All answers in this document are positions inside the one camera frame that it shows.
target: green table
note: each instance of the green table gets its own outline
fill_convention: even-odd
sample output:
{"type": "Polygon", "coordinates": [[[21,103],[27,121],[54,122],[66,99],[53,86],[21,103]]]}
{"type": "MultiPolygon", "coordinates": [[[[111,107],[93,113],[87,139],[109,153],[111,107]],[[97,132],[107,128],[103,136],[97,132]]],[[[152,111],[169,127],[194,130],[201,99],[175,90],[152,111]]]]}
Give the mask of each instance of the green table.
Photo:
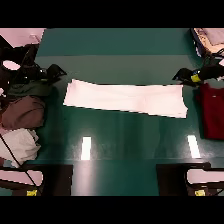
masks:
{"type": "Polygon", "coordinates": [[[73,195],[158,195],[155,164],[193,162],[188,135],[201,159],[224,167],[224,142],[203,139],[193,89],[185,86],[186,119],[63,106],[72,78],[97,84],[175,84],[183,67],[201,66],[186,28],[51,29],[36,62],[58,64],[68,75],[46,100],[42,145],[31,163],[74,164],[73,195]],[[80,161],[83,137],[91,137],[91,160],[80,161]]]}

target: dark red garment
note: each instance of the dark red garment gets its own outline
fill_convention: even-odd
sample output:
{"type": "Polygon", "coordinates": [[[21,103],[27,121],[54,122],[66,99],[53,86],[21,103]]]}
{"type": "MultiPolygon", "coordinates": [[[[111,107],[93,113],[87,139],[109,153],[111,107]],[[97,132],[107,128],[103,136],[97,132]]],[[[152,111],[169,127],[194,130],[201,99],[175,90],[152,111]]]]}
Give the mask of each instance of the dark red garment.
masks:
{"type": "Polygon", "coordinates": [[[202,105],[205,138],[224,140],[224,88],[201,85],[197,99],[202,105]]]}

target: yellow label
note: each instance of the yellow label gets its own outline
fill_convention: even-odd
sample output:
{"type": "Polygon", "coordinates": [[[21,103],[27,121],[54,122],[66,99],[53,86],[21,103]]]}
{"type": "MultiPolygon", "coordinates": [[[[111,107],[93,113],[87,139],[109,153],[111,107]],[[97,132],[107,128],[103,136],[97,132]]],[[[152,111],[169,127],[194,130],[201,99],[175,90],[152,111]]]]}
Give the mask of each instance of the yellow label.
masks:
{"type": "Polygon", "coordinates": [[[195,191],[195,195],[196,196],[205,196],[205,191],[204,190],[195,191]]]}
{"type": "Polygon", "coordinates": [[[198,77],[198,74],[196,74],[196,75],[192,75],[192,76],[191,76],[191,80],[192,80],[193,82],[200,82],[200,81],[201,81],[201,79],[198,77]]]}
{"type": "Polygon", "coordinates": [[[27,195],[26,196],[37,196],[37,190],[27,191],[27,195]]]}

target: table surface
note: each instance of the table surface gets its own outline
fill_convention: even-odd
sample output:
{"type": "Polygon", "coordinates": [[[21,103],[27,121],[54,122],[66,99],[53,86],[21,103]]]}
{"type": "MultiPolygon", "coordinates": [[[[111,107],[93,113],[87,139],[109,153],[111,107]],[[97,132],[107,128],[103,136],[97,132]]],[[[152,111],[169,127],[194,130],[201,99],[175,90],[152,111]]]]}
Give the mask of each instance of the table surface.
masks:
{"type": "MultiPolygon", "coordinates": [[[[165,85],[183,67],[199,68],[189,29],[50,29],[36,62],[57,64],[68,75],[46,99],[45,124],[37,130],[36,164],[73,164],[72,195],[158,195],[157,163],[209,161],[224,167],[224,142],[203,138],[193,88],[184,86],[186,119],[63,106],[67,84],[165,85]],[[201,159],[192,159],[195,135],[201,159]],[[91,160],[81,161],[83,137],[91,137],[91,160]]],[[[212,81],[222,87],[222,82],[212,81]]]]}

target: pink fabric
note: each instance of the pink fabric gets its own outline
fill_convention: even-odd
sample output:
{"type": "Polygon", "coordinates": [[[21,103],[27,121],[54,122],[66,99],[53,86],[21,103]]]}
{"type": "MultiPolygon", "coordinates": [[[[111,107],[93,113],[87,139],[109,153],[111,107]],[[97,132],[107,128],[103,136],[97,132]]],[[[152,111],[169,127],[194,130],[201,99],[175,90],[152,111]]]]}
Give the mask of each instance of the pink fabric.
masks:
{"type": "Polygon", "coordinates": [[[182,88],[182,85],[96,85],[72,80],[64,105],[186,118],[182,88]]]}

